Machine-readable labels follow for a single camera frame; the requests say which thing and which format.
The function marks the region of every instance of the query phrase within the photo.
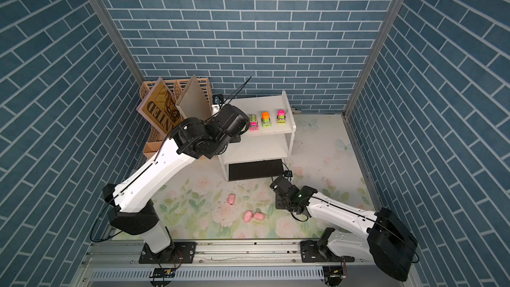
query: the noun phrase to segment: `cardboard board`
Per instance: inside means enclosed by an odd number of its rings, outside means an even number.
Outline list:
[[[211,117],[211,107],[206,96],[203,94],[196,76],[191,77],[179,99],[177,99],[175,106],[185,119],[199,118],[207,120]]]
[[[177,124],[182,122],[181,114],[175,107],[175,95],[161,77],[136,109],[156,130],[164,135],[167,135]]]
[[[151,158],[158,152],[161,148],[163,141],[158,142],[147,142],[145,143],[145,147],[143,148],[143,155],[147,158]]]

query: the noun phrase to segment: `white cabinet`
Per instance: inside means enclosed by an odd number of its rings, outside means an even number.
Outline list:
[[[287,159],[292,151],[296,123],[285,91],[279,96],[234,99],[231,105],[238,107],[247,116],[257,115],[258,130],[246,131],[238,143],[229,143],[226,151],[219,155],[225,179],[229,180],[231,164]],[[278,124],[278,110],[285,110],[285,124]],[[262,126],[262,113],[269,112],[271,126]]]

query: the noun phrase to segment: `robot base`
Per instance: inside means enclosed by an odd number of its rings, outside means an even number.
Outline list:
[[[322,234],[321,238],[315,240],[305,240],[300,242],[301,247],[301,259],[303,263],[316,263],[321,261],[327,261],[331,263],[351,263],[354,261],[354,257],[351,256],[336,256],[328,248],[329,236],[335,231],[335,228],[328,227]]]
[[[176,242],[175,247],[171,248],[170,246],[165,248],[164,250],[153,253],[149,245],[145,244],[143,246],[142,252],[140,254],[140,259],[138,259],[139,264],[171,264],[171,263],[181,263],[181,264],[191,264],[193,263],[193,258],[195,256],[195,242]]]

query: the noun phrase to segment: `wooden basket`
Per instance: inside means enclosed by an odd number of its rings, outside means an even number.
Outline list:
[[[203,94],[206,96],[209,106],[213,105],[213,92],[211,91],[211,85],[209,84],[208,78],[197,78],[198,84],[202,88]],[[188,84],[190,79],[178,79],[178,80],[164,80],[164,83],[170,88],[170,91],[175,94],[175,99],[179,99],[182,91]],[[156,81],[144,81],[140,86],[140,97],[145,98],[149,90],[154,86]],[[161,134],[154,126],[150,130],[149,139],[147,142],[157,142],[165,139],[165,135]]]

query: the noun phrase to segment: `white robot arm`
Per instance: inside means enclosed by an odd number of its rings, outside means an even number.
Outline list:
[[[142,236],[150,253],[161,263],[171,260],[175,255],[172,240],[150,198],[195,159],[223,153],[232,138],[248,130],[248,124],[246,114],[230,104],[223,105],[207,121],[198,118],[182,121],[164,139],[157,154],[132,176],[103,188],[105,201],[113,207],[108,212],[110,224],[128,234]]]
[[[390,277],[407,279],[418,243],[391,210],[382,208],[373,212],[348,206],[314,188],[298,189],[283,176],[275,179],[270,187],[290,213],[327,221],[362,238],[361,243],[350,242],[341,231],[327,228],[317,242],[317,251],[324,261],[345,256],[372,260]]]
[[[175,246],[168,230],[160,222],[151,197],[169,179],[202,155],[212,158],[226,150],[230,140],[248,130],[249,119],[238,108],[226,104],[207,121],[188,118],[167,136],[157,154],[120,184],[103,188],[110,224],[146,242],[144,251],[158,263],[175,257]],[[323,261],[334,256],[373,260],[391,277],[405,281],[417,247],[414,236],[388,209],[378,213],[354,208],[328,198],[316,189],[299,190],[283,176],[271,184],[285,209],[335,224],[362,238],[346,244],[342,233],[328,228],[319,240]]]

